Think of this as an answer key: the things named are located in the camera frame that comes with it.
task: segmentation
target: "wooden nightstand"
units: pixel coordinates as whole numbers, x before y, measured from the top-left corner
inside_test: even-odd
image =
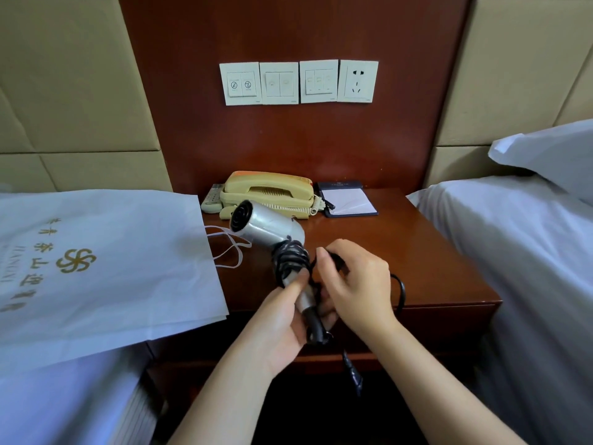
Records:
[[[326,218],[318,214],[302,221],[305,247],[315,248],[334,239],[350,239],[389,262],[390,270],[406,285],[406,305],[400,321],[426,348],[445,363],[467,362],[501,303],[478,271],[435,230],[397,189],[365,191],[379,215]],[[204,224],[228,226],[216,215],[204,215]],[[214,237],[214,256],[228,246]],[[217,263],[234,264],[228,253]],[[244,251],[237,269],[218,269],[230,315],[227,320],[151,342],[157,358],[149,369],[153,381],[170,403],[186,404],[241,332],[265,296],[275,287],[270,250],[254,246]],[[392,285],[392,304],[399,287]],[[332,330],[360,371],[380,368],[367,347],[341,322]],[[327,373],[341,371],[338,347],[305,347],[286,371]]]

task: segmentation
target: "power socket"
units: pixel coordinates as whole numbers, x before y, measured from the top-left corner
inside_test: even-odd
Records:
[[[378,61],[340,60],[337,101],[371,103],[378,67]]]

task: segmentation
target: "forearm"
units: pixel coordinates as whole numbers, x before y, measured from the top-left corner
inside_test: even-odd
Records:
[[[249,444],[272,377],[260,350],[237,339],[200,391],[170,445]]]
[[[431,445],[524,444],[395,319],[366,336]]]

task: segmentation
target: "beige telephone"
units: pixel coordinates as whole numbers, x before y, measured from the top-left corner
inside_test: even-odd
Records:
[[[221,219],[229,219],[243,200],[257,201],[287,217],[309,218],[326,204],[308,178],[264,171],[234,171],[220,192]]]

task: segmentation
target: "hand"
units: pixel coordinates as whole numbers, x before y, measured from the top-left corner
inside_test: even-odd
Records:
[[[307,327],[295,308],[295,301],[308,281],[309,273],[302,269],[286,288],[277,287],[270,292],[238,339],[238,342],[248,342],[257,349],[271,377],[293,362],[307,343]],[[335,312],[322,316],[327,330],[336,321]]]
[[[340,256],[349,273],[344,279],[327,251]],[[324,290],[335,309],[363,341],[377,328],[388,328],[397,322],[391,306],[389,265],[349,240],[332,242],[327,251],[317,248],[317,268]],[[325,305],[322,313],[330,312]]]

